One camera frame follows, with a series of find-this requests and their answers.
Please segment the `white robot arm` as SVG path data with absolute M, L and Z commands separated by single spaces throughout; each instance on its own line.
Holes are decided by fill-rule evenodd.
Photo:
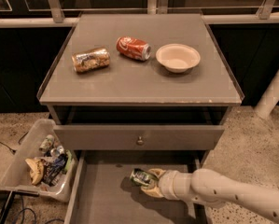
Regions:
M 234 203 L 279 224 L 279 70 L 258 105 L 238 107 L 205 165 L 192 173 L 153 169 L 144 193 L 219 208 Z

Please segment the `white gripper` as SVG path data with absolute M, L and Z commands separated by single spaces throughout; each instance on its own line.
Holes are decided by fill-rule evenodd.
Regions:
M 159 180 L 159 183 L 153 188 L 142 186 L 141 191 L 146 195 L 183 202 L 190 202 L 194 197 L 190 187 L 192 174 L 180 173 L 176 170 L 165 171 L 160 168 L 152 168 L 147 172 L 151 179 Z

